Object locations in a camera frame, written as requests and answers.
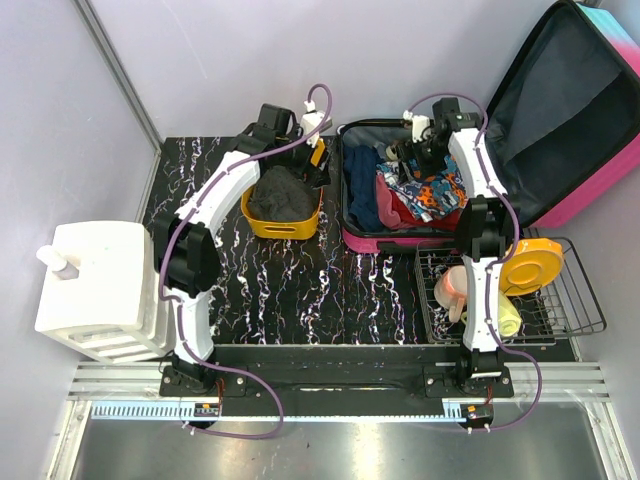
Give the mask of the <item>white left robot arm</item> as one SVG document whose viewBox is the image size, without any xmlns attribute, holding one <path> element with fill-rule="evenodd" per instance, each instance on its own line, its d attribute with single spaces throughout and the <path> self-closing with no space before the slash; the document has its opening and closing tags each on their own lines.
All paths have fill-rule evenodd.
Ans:
<svg viewBox="0 0 640 480">
<path fill-rule="evenodd" d="M 209 301 L 221 264 L 214 238 L 242 195 L 267 171 L 266 161 L 301 169 L 320 169 L 321 132 L 328 113 L 307 100 L 302 117 L 270 104 L 229 143 L 211 177 L 173 213 L 156 216 L 152 225 L 158 297 L 175 316 L 174 376 L 196 396 L 215 386 L 216 372 L 203 361 L 214 350 L 209 332 Z"/>
</svg>

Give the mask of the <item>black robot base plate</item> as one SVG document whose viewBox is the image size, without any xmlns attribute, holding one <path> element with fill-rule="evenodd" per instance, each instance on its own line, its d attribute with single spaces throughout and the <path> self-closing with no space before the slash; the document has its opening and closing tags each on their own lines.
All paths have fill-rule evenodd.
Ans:
<svg viewBox="0 0 640 480">
<path fill-rule="evenodd" d="M 228 397 L 249 393 L 260 376 L 279 393 L 341 389 L 405 392 L 427 398 L 514 396 L 501 351 L 470 358 L 459 346 L 325 345 L 239 346 L 215 349 L 216 372 L 173 357 L 163 368 L 162 397 L 205 396 L 221 387 Z"/>
</svg>

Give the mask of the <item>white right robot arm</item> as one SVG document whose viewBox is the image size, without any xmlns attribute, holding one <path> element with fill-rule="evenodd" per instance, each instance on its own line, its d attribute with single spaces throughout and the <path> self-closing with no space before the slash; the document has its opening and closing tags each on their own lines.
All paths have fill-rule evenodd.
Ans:
<svg viewBox="0 0 640 480">
<path fill-rule="evenodd" d="M 505 364 L 507 347 L 499 335 L 499 280 L 503 264 L 519 241 L 518 216 L 489 158 L 485 144 L 488 115 L 462 112 L 457 94 L 431 94 L 433 115 L 414 112 L 418 100 L 403 113 L 412 141 L 421 145 L 441 137 L 460 171 L 467 204 L 455 230 L 467 280 L 467 320 L 455 367 L 443 385 L 455 384 L 466 396 L 482 393 L 498 398 L 514 395 Z"/>
</svg>

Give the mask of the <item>red garment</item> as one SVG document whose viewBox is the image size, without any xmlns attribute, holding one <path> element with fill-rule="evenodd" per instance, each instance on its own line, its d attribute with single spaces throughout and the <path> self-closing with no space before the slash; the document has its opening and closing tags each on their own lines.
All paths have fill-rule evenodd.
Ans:
<svg viewBox="0 0 640 480">
<path fill-rule="evenodd" d="M 424 220 L 415 218 L 414 215 L 407 208 L 407 206 L 401 201 L 401 199 L 394 192 L 391 193 L 391 198 L 392 198 L 392 208 L 395 212 L 399 214 L 401 221 L 415 228 L 429 227 L 433 229 L 453 232 L 456 229 L 460 215 L 462 213 L 461 209 L 457 209 L 442 219 L 435 219 L 429 222 L 425 222 Z"/>
</svg>

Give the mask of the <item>orange plastic basket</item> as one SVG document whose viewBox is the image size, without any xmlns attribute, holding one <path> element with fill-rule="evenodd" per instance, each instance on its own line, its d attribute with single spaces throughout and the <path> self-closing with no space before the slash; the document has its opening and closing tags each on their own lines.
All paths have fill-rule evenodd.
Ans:
<svg viewBox="0 0 640 480">
<path fill-rule="evenodd" d="M 322 139 L 320 139 L 317 144 L 324 144 L 326 146 L 325 142 Z M 268 167 L 267 170 L 275 166 L 283 166 L 293 173 L 290 166 L 285 166 L 283 164 L 272 165 Z M 244 192 L 241 198 L 241 210 L 244 217 L 249 222 L 249 225 L 253 233 L 256 236 L 264 239 L 308 240 L 315 235 L 318 221 L 319 221 L 319 212 L 322 206 L 324 187 L 319 189 L 320 190 L 319 206 L 317 207 L 316 211 L 314 212 L 313 216 L 310 219 L 301 221 L 301 222 L 277 223 L 277 222 L 271 222 L 271 221 L 260 221 L 251 216 L 247 208 L 247 203 L 249 200 L 249 196 L 253 191 L 254 186 L 250 187 L 248 190 Z"/>
</svg>

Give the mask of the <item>teal and pink kids suitcase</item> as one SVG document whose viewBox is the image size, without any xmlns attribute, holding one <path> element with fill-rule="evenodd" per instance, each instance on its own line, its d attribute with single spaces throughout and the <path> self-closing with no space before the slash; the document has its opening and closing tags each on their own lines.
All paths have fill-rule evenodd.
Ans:
<svg viewBox="0 0 640 480">
<path fill-rule="evenodd" d="M 609 12 L 559 1 L 537 22 L 485 112 L 487 153 L 520 231 L 560 226 L 639 162 L 638 46 Z M 396 253 L 454 240 L 456 229 L 383 225 L 366 233 L 349 215 L 345 147 L 373 148 L 378 164 L 406 162 L 421 180 L 443 169 L 389 159 L 392 144 L 412 142 L 403 116 L 349 123 L 337 141 L 339 219 L 352 251 Z"/>
</svg>

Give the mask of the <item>white cylindrical tube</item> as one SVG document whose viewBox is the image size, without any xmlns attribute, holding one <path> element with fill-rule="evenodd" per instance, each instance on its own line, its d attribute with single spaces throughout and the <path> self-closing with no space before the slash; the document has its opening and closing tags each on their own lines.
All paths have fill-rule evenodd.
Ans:
<svg viewBox="0 0 640 480">
<path fill-rule="evenodd" d="M 52 245 L 41 246 L 36 251 L 36 258 L 61 280 L 73 280 L 79 277 L 78 268 L 63 257 Z"/>
</svg>

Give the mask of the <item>colourful patterned cloth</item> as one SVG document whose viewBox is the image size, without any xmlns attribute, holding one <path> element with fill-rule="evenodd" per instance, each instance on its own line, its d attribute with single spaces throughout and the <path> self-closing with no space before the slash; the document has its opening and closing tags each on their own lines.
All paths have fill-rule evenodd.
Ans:
<svg viewBox="0 0 640 480">
<path fill-rule="evenodd" d="M 415 218 L 429 222 L 442 219 L 454 210 L 463 209 L 467 203 L 465 187 L 455 160 L 445 156 L 446 166 L 426 179 L 398 182 L 399 161 L 388 161 L 377 165 L 391 189 L 407 206 Z"/>
</svg>

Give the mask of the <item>grey polka dot cloth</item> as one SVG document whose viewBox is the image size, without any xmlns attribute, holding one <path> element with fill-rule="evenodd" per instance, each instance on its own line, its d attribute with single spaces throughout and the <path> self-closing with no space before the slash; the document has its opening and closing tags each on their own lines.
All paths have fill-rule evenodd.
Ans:
<svg viewBox="0 0 640 480">
<path fill-rule="evenodd" d="M 320 190 L 313 189 L 283 166 L 275 166 L 255 184 L 247 203 L 251 216 L 277 223 L 310 219 L 320 202 Z"/>
</svg>

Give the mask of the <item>pink ribbed garment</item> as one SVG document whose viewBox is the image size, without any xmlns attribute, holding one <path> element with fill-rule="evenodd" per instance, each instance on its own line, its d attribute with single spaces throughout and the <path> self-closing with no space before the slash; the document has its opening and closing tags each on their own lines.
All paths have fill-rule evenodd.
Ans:
<svg viewBox="0 0 640 480">
<path fill-rule="evenodd" d="M 399 214 L 392 208 L 391 193 L 393 191 L 388 188 L 384 177 L 381 174 L 376 175 L 376 202 L 378 216 L 381 223 L 390 230 L 400 230 L 414 228 L 409 224 L 401 221 Z"/>
</svg>

